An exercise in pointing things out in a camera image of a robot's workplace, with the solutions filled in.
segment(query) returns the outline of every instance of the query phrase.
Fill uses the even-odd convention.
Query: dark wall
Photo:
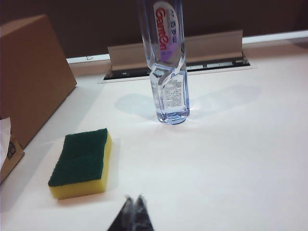
[[[141,42],[135,0],[2,0],[0,23],[45,13],[67,57]],[[185,36],[243,29],[244,36],[308,29],[308,0],[183,0]]]

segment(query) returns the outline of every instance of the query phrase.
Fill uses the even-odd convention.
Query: clear plastic bottle
[[[179,124],[190,113],[182,0],[137,0],[137,3],[158,120]]]

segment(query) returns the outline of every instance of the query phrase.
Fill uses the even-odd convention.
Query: table surface
[[[253,68],[188,77],[191,115],[160,124],[149,80],[76,89],[1,187],[1,230],[107,230],[142,194],[155,230],[308,230],[308,39],[246,44]],[[53,199],[66,134],[108,128],[105,193]]]

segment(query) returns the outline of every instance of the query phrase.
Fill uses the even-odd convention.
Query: brown cardboard box
[[[25,152],[20,147],[14,135],[11,135],[8,154],[4,160],[0,172],[0,183],[2,183],[9,173],[13,170],[15,165],[24,156]]]
[[[2,25],[0,47],[0,117],[25,148],[76,81],[45,15]]]

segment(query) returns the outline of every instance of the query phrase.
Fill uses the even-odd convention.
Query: green scouring pad
[[[62,153],[48,182],[58,199],[105,191],[111,137],[107,129],[65,137]]]

